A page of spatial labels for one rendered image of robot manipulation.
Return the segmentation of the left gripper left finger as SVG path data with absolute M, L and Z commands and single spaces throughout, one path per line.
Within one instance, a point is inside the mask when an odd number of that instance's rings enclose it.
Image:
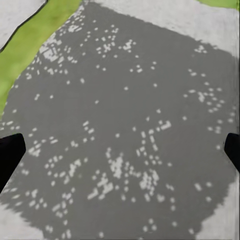
M 25 153 L 26 144 L 21 132 L 0 138 L 0 193 Z

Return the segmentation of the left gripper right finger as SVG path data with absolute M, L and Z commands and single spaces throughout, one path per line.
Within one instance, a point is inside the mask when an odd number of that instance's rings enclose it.
M 240 172 L 240 135 L 236 133 L 229 133 L 227 135 L 224 151 Z

